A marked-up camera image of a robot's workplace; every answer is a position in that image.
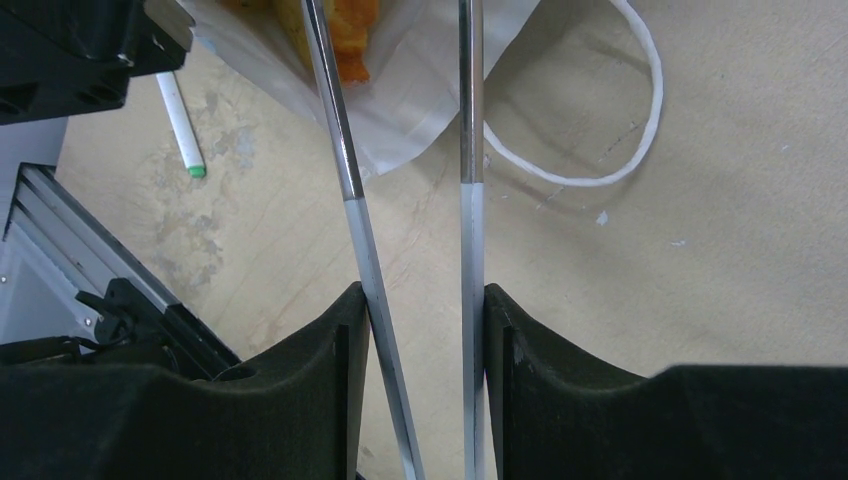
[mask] snack in bag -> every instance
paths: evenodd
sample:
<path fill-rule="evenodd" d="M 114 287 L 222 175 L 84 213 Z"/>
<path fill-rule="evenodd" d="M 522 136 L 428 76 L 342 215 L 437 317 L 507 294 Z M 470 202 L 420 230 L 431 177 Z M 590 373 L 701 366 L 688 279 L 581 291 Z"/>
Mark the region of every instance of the snack in bag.
<path fill-rule="evenodd" d="M 288 109 L 326 128 L 312 68 L 304 62 L 306 49 L 296 47 L 297 41 L 284 32 L 274 11 L 275 2 L 285 1 L 296 4 L 299 13 L 300 0 L 179 1 L 197 22 L 195 34 L 201 43 Z M 342 2 L 360 1 L 364 0 L 325 0 L 340 71 L 342 61 L 348 60 L 339 55 L 337 37 L 341 37 L 332 25 L 335 13 L 330 5 L 338 10 Z M 538 3 L 486 0 L 486 74 Z M 345 89 L 345 102 L 360 173 L 366 180 L 419 156 L 459 111 L 456 0 L 379 0 L 374 5 L 376 16 L 366 28 L 361 61 L 368 81 L 350 81 L 343 74 L 345 84 L 352 87 Z M 302 22 L 302 15 L 294 17 Z"/>
<path fill-rule="evenodd" d="M 276 15 L 300 60 L 312 68 L 300 0 L 226 0 L 226 5 L 236 11 Z M 368 83 L 371 76 L 365 68 L 364 56 L 368 29 L 377 21 L 379 0 L 327 0 L 325 9 L 342 85 L 355 87 Z"/>

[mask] beige floor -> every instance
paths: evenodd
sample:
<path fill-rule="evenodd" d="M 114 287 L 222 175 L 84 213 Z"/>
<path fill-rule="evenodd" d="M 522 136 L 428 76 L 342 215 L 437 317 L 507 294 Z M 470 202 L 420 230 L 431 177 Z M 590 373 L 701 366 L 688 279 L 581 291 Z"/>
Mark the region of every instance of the beige floor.
<path fill-rule="evenodd" d="M 567 174 L 616 169 L 650 84 L 601 0 L 542 0 L 487 83 L 488 118 Z M 848 4 L 634 1 L 666 71 L 656 146 L 621 185 L 560 191 L 494 156 L 487 280 L 594 354 L 848 362 Z M 317 316 L 357 278 L 328 141 L 199 46 L 180 72 L 209 177 L 192 181 L 155 81 L 72 120 L 62 183 L 237 352 Z M 368 185 L 424 460 L 462 471 L 457 126 Z M 608 222 L 596 220 L 606 212 Z M 400 478 L 370 358 L 361 470 Z"/>

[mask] silver metal rod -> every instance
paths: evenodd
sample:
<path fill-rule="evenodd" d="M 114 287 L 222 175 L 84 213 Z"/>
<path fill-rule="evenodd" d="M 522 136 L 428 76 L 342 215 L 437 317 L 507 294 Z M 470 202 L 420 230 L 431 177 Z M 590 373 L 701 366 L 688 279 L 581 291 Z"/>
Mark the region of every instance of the silver metal rod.
<path fill-rule="evenodd" d="M 485 477 L 483 447 L 483 2 L 459 0 L 462 383 L 465 478 Z"/>
<path fill-rule="evenodd" d="M 380 360 L 380 369 L 383 373 L 383 383 L 386 387 L 404 473 L 409 480 L 424 480 L 424 466 L 418 449 L 418 439 L 415 436 L 409 396 L 406 392 L 400 354 L 386 298 L 386 287 L 383 283 L 380 261 L 377 258 L 377 245 L 374 241 L 371 219 L 368 216 L 368 205 L 365 203 L 362 179 L 356 163 L 356 152 L 345 111 L 324 6 L 320 0 L 302 0 L 302 6 L 304 22 L 308 26 L 307 36 L 315 79 L 324 102 L 327 125 L 333 140 L 345 213 L 362 289 L 368 302 L 374 346 Z"/>

